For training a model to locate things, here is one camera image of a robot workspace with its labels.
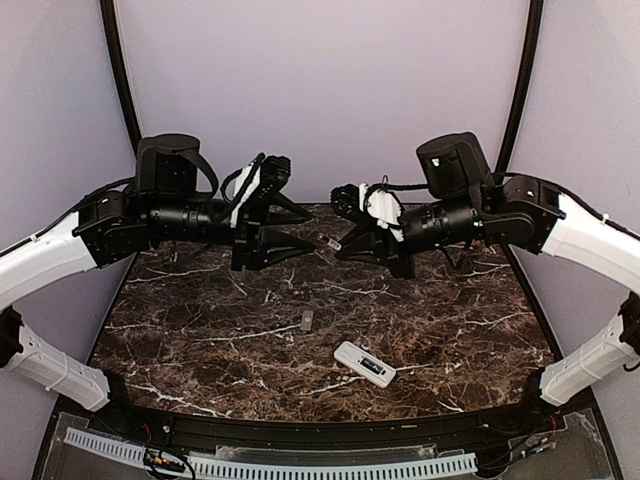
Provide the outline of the grey battery cover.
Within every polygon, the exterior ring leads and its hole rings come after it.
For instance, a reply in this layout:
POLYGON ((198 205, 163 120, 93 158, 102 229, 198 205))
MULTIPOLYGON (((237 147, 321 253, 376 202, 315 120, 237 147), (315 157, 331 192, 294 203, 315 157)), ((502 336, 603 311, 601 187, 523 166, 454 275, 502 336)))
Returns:
POLYGON ((302 312, 300 329, 303 332, 310 332, 312 330, 314 320, 314 312, 312 310, 304 310, 302 312))

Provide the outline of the purple blue AAA battery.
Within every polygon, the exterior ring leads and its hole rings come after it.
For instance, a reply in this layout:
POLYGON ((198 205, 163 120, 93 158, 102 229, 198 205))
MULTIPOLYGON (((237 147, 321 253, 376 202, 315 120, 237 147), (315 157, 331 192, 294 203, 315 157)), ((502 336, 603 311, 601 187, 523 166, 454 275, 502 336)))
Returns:
POLYGON ((376 363, 375 361, 364 357, 361 361, 360 361, 361 365, 366 368, 367 370, 371 371, 372 373, 374 373, 375 375, 380 375, 380 376, 384 376, 386 374, 386 369, 384 366, 376 363))

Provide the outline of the white remote control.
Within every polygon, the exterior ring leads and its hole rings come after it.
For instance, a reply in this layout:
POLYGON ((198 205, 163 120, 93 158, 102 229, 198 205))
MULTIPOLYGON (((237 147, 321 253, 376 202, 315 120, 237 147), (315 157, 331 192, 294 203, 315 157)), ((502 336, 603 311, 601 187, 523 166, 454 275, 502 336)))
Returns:
POLYGON ((395 379, 397 370, 355 344, 344 341, 333 353, 334 359, 380 388, 395 379))

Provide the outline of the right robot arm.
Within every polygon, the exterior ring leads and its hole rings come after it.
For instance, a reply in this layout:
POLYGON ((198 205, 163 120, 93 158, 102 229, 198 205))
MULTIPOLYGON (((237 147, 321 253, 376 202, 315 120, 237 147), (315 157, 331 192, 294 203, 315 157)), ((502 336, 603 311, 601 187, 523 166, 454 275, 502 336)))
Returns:
POLYGON ((416 150, 434 202, 406 208, 387 182, 332 190, 330 203, 354 223, 336 256, 414 277, 414 257, 482 241, 513 245, 582 265, 629 291, 618 313, 566 358, 532 374, 525 400, 510 413, 521 434, 534 432, 559 407, 639 357, 639 236, 597 213, 566 188, 531 175, 490 169, 471 132, 432 139, 416 150))

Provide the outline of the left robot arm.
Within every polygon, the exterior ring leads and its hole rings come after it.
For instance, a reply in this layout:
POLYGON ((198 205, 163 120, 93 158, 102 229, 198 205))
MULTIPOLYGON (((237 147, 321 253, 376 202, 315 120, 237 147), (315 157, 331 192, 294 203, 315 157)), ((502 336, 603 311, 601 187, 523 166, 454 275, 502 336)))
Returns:
POLYGON ((281 192, 291 175, 289 158, 259 154, 234 173, 240 184, 226 200, 216 196, 221 184, 200 146, 198 138, 179 133, 142 139, 133 177, 86 195, 51 225, 1 253, 2 369, 87 411, 102 410, 103 421, 120 436, 141 427, 124 382, 43 340, 15 310, 16 301, 163 242, 228 247, 234 271, 260 271, 314 250, 281 229, 312 217, 281 192))

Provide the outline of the clear acrylic plate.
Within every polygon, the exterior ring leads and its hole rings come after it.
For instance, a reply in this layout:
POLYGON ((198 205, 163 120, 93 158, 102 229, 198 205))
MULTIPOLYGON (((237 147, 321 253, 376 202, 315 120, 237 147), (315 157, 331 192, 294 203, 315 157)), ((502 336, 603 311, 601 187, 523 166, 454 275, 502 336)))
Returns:
POLYGON ((347 449, 284 449, 218 446, 216 460, 270 465, 366 465, 434 459, 434 445, 347 449))

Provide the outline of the black front frame rail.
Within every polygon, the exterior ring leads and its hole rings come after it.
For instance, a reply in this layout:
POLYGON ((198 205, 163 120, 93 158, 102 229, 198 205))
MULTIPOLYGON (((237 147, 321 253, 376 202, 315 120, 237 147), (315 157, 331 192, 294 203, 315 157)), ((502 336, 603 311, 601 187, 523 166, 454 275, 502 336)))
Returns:
POLYGON ((126 439, 154 446, 212 451, 221 446, 274 449, 501 447, 509 439, 551 426, 558 409, 542 401, 525 402, 440 417, 338 423, 287 423, 212 418, 170 413, 131 403, 113 402, 92 421, 126 439))

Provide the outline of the black left corner frame post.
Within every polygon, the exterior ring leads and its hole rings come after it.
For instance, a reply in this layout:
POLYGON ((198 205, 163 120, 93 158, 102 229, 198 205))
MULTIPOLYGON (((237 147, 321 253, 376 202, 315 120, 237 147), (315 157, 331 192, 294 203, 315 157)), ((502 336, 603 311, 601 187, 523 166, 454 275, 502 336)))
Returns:
POLYGON ((112 76, 116 87, 121 113, 133 152, 137 151, 142 138, 140 123, 134 105, 131 85, 128 78, 124 50, 114 0, 100 0, 102 25, 106 40, 112 76))

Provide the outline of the black corner frame post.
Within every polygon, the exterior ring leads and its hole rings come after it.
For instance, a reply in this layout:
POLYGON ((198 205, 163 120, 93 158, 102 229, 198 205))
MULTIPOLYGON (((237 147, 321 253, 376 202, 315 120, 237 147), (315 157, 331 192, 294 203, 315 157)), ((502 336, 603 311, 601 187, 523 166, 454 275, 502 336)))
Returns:
POLYGON ((515 148, 533 73, 534 61, 542 25, 543 10, 543 0, 529 1, 521 58, 519 62, 519 68, 509 115, 507 118, 503 139, 497 157, 497 163, 495 167, 496 173, 505 173, 508 170, 515 148))
POLYGON ((137 151, 142 138, 140 123, 134 105, 131 85, 128 78, 124 50, 114 0, 100 0, 102 25, 106 40, 112 76, 116 87, 121 113, 133 152, 137 151))

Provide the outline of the black right corner frame post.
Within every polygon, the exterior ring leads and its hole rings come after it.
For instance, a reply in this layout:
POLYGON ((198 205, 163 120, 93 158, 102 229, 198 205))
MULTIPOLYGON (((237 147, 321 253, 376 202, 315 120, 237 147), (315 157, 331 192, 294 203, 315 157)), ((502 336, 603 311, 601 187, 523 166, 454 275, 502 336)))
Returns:
POLYGON ((543 10, 543 0, 529 1, 521 58, 519 62, 519 68, 509 115, 507 118, 503 139, 497 157, 497 163, 495 167, 496 173, 505 173, 508 170, 515 148, 533 73, 534 61, 542 25, 543 10))

